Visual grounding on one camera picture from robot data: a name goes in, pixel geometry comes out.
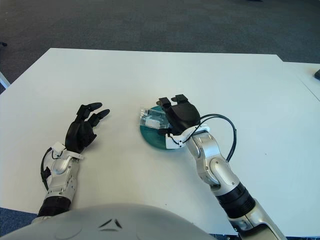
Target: white table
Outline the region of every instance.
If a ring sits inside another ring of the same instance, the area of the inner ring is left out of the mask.
[[[285,62],[284,65],[312,92],[320,101],[320,80],[314,77],[320,69],[317,63]]]
[[[234,234],[188,150],[155,149],[139,132],[140,107],[181,93],[233,121],[231,167],[283,233],[319,236],[320,103],[276,55],[50,49],[0,95],[0,206],[38,212],[43,154],[81,104],[102,102],[111,113],[83,152],[72,207],[146,204]],[[227,155],[230,126],[208,124]]]

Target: green plate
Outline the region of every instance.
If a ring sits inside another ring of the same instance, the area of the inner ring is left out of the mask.
[[[154,106],[151,109],[163,112],[161,106]],[[147,126],[140,126],[140,132],[143,138],[151,146],[154,146],[158,149],[170,150],[166,148],[166,137],[159,135],[157,129],[150,128]]]

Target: robotic arm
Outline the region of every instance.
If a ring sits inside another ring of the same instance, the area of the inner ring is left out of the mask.
[[[159,134],[165,135],[166,148],[188,147],[195,158],[198,175],[210,186],[234,230],[242,239],[286,240],[277,225],[230,168],[229,160],[237,143],[237,133],[233,123],[219,114],[207,115],[225,119],[232,125],[233,144],[225,159],[217,141],[209,133],[210,128],[202,124],[204,121],[200,122],[201,118],[196,107],[182,94],[176,95],[171,100],[177,104],[171,105],[166,97],[160,98],[157,102],[172,126],[158,130]]]
[[[76,119],[71,123],[67,131],[65,145],[57,142],[43,156],[40,173],[47,193],[37,218],[33,222],[38,222],[69,210],[77,189],[79,160],[84,159],[80,153],[96,138],[97,135],[94,134],[93,127],[97,126],[99,121],[108,115],[110,110],[106,109],[98,114],[93,113],[88,121],[85,120],[92,111],[101,106],[100,102],[81,105],[76,114]],[[46,167],[44,170],[44,160],[50,152],[53,164],[51,168]],[[52,177],[52,180],[48,186],[47,178],[49,176]]]

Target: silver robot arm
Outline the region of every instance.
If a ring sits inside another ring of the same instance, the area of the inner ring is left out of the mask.
[[[210,185],[229,222],[243,240],[287,239],[232,172],[212,135],[206,131],[196,133],[186,145],[196,160],[198,175]]]

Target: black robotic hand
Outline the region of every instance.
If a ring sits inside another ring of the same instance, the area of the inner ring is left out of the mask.
[[[157,105],[161,106],[171,124],[171,128],[159,129],[158,133],[163,136],[169,133],[180,135],[186,129],[198,125],[200,122],[200,114],[197,108],[188,101],[185,95],[175,95],[171,100],[177,104],[171,105],[167,97],[161,97],[156,102]]]
[[[74,122],[71,123],[65,136],[65,147],[68,151],[80,154],[85,147],[89,146],[96,138],[93,127],[97,126],[99,121],[110,113],[109,109],[100,111],[98,114],[92,114],[88,121],[85,121],[90,113],[102,106],[101,102],[95,102],[88,105],[81,105]]]

